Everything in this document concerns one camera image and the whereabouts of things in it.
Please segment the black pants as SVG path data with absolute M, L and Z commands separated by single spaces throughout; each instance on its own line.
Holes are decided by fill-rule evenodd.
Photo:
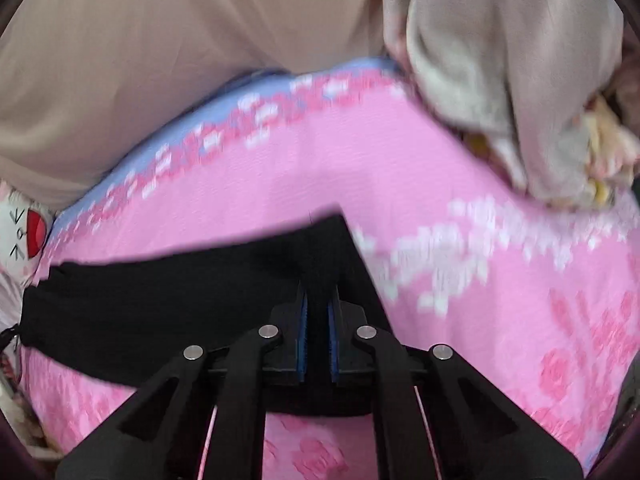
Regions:
M 228 347 L 299 297 L 311 346 L 304 381 L 274 412 L 330 416 L 329 304 L 356 304 L 390 327 L 346 220 L 331 214 L 246 242 L 110 264 L 64 262 L 24 292 L 21 342 L 82 374 L 140 387 L 186 347 Z

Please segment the beige curtain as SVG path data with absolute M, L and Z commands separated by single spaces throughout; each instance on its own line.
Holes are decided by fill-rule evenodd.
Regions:
M 1 36 L 1 177 L 63 209 L 230 79 L 383 48 L 382 0 L 23 0 Z

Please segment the pink rose bed sheet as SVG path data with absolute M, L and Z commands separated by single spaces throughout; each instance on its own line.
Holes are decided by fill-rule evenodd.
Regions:
M 140 387 L 24 348 L 61 479 L 626 479 L 607 445 L 639 351 L 639 208 L 558 211 L 506 186 L 364 62 L 272 76 L 135 148 L 55 221 L 64 262 L 145 261 L 340 214 L 390 327 L 340 299 L 330 416 L 292 392 L 300 297 L 228 347 L 186 347 Z

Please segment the white cat face pillow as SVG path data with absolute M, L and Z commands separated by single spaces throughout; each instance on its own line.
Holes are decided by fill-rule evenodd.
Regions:
M 55 214 L 1 182 L 0 242 L 1 271 L 21 285 L 35 274 Z

